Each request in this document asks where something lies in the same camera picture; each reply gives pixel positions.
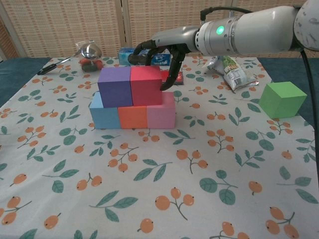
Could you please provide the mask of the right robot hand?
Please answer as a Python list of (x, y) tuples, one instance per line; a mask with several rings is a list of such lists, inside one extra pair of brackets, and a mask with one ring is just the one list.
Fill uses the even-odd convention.
[(186, 54), (197, 51), (195, 36), (198, 30), (196, 26), (184, 26), (157, 32), (150, 40), (137, 45), (128, 61), (133, 65), (149, 66), (156, 54), (167, 49), (172, 59), (168, 77), (160, 87), (165, 91), (174, 85)]

